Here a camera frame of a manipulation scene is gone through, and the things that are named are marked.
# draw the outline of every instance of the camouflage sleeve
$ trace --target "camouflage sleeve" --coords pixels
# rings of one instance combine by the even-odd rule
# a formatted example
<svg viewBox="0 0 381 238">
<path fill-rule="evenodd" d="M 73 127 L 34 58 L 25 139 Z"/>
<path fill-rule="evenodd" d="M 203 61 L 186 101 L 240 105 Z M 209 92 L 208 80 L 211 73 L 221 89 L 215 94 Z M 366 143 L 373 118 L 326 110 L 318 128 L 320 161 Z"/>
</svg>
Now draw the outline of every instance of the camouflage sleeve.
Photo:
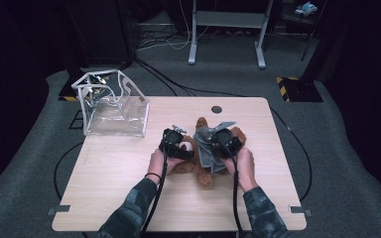
<svg viewBox="0 0 381 238">
<path fill-rule="evenodd" d="M 260 186 L 243 194 L 246 204 L 252 237 L 290 237 L 286 224 Z"/>
<path fill-rule="evenodd" d="M 140 237 L 141 227 L 156 193 L 156 184 L 148 178 L 143 178 L 131 189 L 123 204 L 100 227 L 98 237 Z"/>
</svg>

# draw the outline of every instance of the teddy bear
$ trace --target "teddy bear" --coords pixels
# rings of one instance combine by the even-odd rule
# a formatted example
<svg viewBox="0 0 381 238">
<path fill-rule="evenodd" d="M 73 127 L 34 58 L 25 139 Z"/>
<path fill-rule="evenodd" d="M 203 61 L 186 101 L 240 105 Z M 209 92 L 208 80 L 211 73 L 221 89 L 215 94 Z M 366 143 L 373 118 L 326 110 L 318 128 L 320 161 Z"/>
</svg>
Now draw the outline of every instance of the teddy bear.
<svg viewBox="0 0 381 238">
<path fill-rule="evenodd" d="M 199 117 L 196 121 L 195 129 L 199 129 L 201 127 L 208 127 L 208 123 L 204 117 Z M 234 137 L 237 137 L 241 142 L 242 146 L 246 143 L 246 135 L 240 130 L 239 127 L 233 127 L 230 129 Z M 188 135 L 184 135 L 182 139 L 181 145 L 185 143 L 190 143 L 192 150 L 194 151 L 194 155 L 190 160 L 186 160 L 183 163 L 176 165 L 171 174 L 185 174 L 193 172 L 196 176 L 197 182 L 204 188 L 211 187 L 213 184 L 213 172 L 210 168 L 204 168 L 201 165 L 200 157 L 199 157 L 199 149 L 196 140 Z M 224 174 L 227 173 L 226 169 L 222 169 L 216 173 Z"/>
</svg>

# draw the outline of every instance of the black wristband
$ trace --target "black wristband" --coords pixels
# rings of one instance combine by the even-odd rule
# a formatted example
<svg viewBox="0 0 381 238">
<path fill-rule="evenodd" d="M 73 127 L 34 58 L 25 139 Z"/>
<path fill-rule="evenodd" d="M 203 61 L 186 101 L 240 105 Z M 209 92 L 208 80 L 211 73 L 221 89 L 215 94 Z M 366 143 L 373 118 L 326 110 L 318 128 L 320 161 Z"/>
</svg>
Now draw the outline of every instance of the black wristband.
<svg viewBox="0 0 381 238">
<path fill-rule="evenodd" d="M 156 173 L 147 173 L 147 174 L 144 176 L 144 178 L 145 178 L 146 176 L 148 176 L 148 175 L 156 176 L 156 177 L 158 177 L 158 178 L 160 179 L 160 181 L 162 181 L 162 178 L 161 178 L 159 175 L 157 175 Z"/>
</svg>

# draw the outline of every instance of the hand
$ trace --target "hand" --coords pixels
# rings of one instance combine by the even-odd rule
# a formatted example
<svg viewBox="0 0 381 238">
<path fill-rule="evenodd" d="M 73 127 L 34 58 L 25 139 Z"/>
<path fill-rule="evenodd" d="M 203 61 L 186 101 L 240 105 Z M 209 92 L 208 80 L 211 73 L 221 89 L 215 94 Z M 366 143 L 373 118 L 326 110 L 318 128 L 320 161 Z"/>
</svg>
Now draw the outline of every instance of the hand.
<svg viewBox="0 0 381 238">
<path fill-rule="evenodd" d="M 182 163 L 184 160 L 176 158 L 167 158 L 167 172 L 168 175 L 175 165 Z M 153 154 L 151 154 L 150 165 L 148 166 L 148 173 L 154 173 L 156 175 L 162 176 L 163 173 L 163 163 L 164 163 L 164 154 L 162 151 L 157 149 Z M 160 178 L 154 175 L 147 175 L 148 179 L 151 179 L 156 184 L 159 184 Z"/>
<path fill-rule="evenodd" d="M 228 172 L 234 176 L 235 168 L 232 159 L 221 159 Z M 237 154 L 237 170 L 239 171 L 239 185 L 243 192 L 258 186 L 255 180 L 255 162 L 249 149 L 243 147 Z"/>
</svg>

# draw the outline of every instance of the wrist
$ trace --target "wrist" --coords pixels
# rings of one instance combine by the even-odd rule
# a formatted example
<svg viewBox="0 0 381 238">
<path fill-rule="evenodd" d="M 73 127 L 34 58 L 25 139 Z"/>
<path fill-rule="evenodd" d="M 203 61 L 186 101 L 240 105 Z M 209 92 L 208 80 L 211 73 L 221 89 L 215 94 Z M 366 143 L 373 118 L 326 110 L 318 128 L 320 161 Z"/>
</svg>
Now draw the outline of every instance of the wrist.
<svg viewBox="0 0 381 238">
<path fill-rule="evenodd" d="M 161 181 L 161 177 L 155 173 L 147 173 L 145 178 L 152 180 L 156 185 L 158 185 Z"/>
<path fill-rule="evenodd" d="M 246 192 L 256 186 L 259 186 L 259 184 L 258 182 L 256 182 L 255 179 L 251 179 L 240 183 L 240 188 L 243 190 L 243 192 Z"/>
</svg>

